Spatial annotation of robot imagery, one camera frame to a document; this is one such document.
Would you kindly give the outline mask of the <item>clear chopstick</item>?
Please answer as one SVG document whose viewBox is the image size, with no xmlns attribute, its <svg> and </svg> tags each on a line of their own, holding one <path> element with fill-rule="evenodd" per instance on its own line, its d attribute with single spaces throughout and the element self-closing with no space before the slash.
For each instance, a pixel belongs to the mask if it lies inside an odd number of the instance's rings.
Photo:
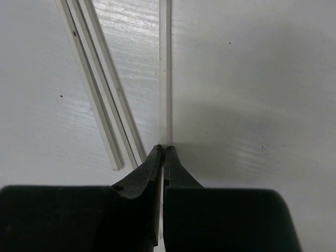
<svg viewBox="0 0 336 252">
<path fill-rule="evenodd" d="M 98 88 L 108 119 L 116 130 L 115 136 L 121 141 L 119 147 L 125 164 L 136 168 L 142 164 L 145 155 L 95 8 L 92 1 L 74 1 L 73 6 L 83 25 L 82 31 L 100 79 Z"/>
<path fill-rule="evenodd" d="M 90 102 L 94 118 L 104 143 L 106 153 L 113 170 L 122 168 L 122 162 L 117 151 L 116 141 L 113 139 L 111 126 L 104 108 L 102 97 L 98 89 L 89 59 L 85 52 L 82 38 L 78 33 L 74 15 L 71 13 L 67 1 L 56 1 L 65 30 L 67 32 L 75 61 L 78 65 L 85 91 Z"/>
<path fill-rule="evenodd" d="M 160 144 L 172 144 L 172 2 L 159 1 Z"/>
</svg>

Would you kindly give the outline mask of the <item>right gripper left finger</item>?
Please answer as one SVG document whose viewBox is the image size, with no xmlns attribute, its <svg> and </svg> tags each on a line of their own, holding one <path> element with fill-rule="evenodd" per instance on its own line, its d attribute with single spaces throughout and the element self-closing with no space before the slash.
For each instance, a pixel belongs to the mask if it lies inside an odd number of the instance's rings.
<svg viewBox="0 0 336 252">
<path fill-rule="evenodd" d="M 153 251 L 162 147 L 111 186 L 1 189 L 1 251 Z"/>
</svg>

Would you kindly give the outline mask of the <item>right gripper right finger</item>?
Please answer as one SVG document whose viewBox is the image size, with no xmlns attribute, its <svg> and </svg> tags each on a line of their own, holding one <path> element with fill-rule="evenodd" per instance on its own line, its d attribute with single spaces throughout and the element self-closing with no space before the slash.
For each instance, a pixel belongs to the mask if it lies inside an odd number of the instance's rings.
<svg viewBox="0 0 336 252">
<path fill-rule="evenodd" d="M 166 251 L 301 251 L 284 199 L 273 190 L 205 188 L 166 149 Z"/>
</svg>

